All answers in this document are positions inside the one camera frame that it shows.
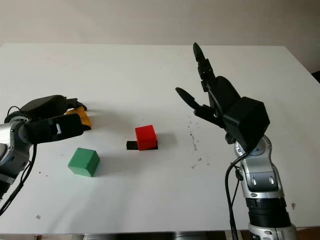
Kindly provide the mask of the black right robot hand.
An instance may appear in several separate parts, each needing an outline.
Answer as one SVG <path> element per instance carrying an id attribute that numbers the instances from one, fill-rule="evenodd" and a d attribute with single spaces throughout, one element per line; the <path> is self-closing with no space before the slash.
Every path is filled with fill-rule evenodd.
<path id="1" fill-rule="evenodd" d="M 209 59 L 205 57 L 196 42 L 193 44 L 193 53 L 198 64 L 200 83 L 203 91 L 208 93 L 210 105 L 199 105 L 193 96 L 180 87 L 176 87 L 175 90 L 183 101 L 193 109 L 194 115 L 226 129 L 223 116 L 241 97 L 228 79 L 223 76 L 215 76 Z"/>

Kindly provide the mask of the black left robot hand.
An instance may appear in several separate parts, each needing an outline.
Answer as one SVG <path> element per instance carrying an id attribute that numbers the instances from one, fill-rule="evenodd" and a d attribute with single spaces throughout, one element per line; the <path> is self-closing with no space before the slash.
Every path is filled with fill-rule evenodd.
<path id="1" fill-rule="evenodd" d="M 47 119 L 64 115 L 69 109 L 87 107 L 78 101 L 77 98 L 67 98 L 63 95 L 51 95 L 31 100 L 20 108 L 20 111 L 38 119 Z"/>

